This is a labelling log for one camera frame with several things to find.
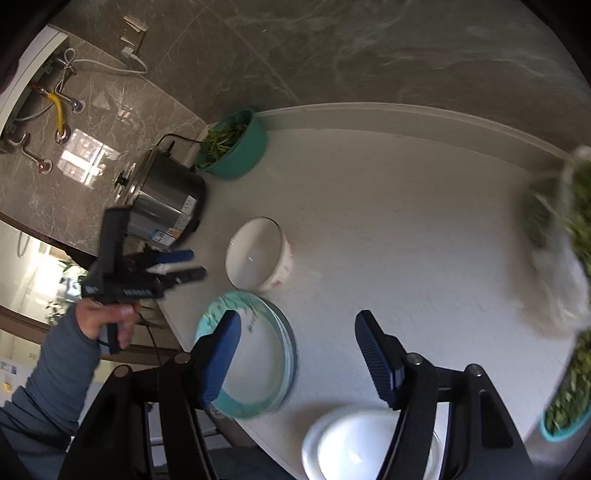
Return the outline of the person's left forearm grey sleeve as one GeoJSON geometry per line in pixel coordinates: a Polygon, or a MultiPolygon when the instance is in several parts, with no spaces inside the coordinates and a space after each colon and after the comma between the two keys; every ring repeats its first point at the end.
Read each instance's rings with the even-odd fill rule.
{"type": "Polygon", "coordinates": [[[1,477],[56,479],[76,434],[100,348],[71,307],[46,335],[23,386],[1,407],[1,477]]]}

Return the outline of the person's left hand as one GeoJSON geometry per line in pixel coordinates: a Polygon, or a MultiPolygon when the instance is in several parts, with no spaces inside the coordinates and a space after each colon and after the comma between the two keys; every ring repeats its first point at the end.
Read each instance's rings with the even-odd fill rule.
{"type": "Polygon", "coordinates": [[[101,305],[92,299],[81,300],[75,308],[80,331],[90,340],[97,340],[104,325],[116,324],[117,341],[126,349],[132,341],[135,325],[140,320],[140,306],[133,304],[101,305]]]}

